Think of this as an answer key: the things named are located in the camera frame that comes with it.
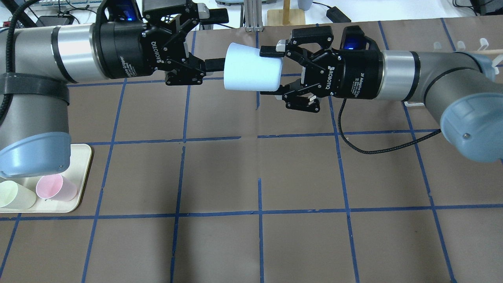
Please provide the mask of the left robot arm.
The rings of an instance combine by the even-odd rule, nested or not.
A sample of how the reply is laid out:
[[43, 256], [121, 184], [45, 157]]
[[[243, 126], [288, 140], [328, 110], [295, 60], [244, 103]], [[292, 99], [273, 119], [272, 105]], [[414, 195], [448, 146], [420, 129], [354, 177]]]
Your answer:
[[104, 0], [95, 23], [1, 32], [2, 178], [70, 166], [68, 84], [165, 72], [168, 86], [200, 85], [223, 59], [198, 59], [186, 43], [197, 25], [228, 23], [228, 11], [191, 0]]

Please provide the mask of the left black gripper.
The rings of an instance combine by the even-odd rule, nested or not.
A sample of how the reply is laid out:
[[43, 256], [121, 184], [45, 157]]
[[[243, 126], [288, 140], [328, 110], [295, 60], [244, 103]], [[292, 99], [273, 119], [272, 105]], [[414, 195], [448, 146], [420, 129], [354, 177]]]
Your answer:
[[92, 36], [106, 78], [145, 77], [161, 70], [169, 86], [199, 85], [207, 72], [224, 70], [225, 59], [203, 61], [192, 55], [186, 37], [197, 24], [229, 23], [225, 8], [156, 8], [146, 11], [142, 22], [102, 22], [100, 14]]

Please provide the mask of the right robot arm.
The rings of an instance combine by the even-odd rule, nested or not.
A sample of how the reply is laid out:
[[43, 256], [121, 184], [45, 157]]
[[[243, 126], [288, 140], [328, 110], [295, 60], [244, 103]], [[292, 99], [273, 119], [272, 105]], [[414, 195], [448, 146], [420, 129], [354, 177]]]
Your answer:
[[422, 103], [439, 129], [422, 138], [385, 150], [415, 145], [437, 134], [467, 159], [495, 162], [503, 156], [502, 85], [495, 82], [492, 61], [467, 52], [381, 51], [359, 26], [343, 30], [338, 50], [329, 26], [299, 28], [275, 46], [262, 46], [263, 59], [287, 57], [303, 67], [295, 82], [262, 91], [279, 96], [286, 108], [318, 113], [325, 97]]

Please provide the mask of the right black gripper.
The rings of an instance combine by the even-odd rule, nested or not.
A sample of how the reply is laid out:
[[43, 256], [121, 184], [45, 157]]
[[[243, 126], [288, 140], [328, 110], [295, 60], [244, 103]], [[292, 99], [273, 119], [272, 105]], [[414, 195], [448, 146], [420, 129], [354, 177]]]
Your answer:
[[318, 113], [320, 99], [374, 99], [384, 74], [384, 56], [359, 26], [343, 29], [341, 46], [332, 48], [332, 27], [298, 28], [287, 42], [261, 46], [259, 56], [287, 57], [303, 67], [300, 79], [260, 95], [282, 99], [286, 108]]

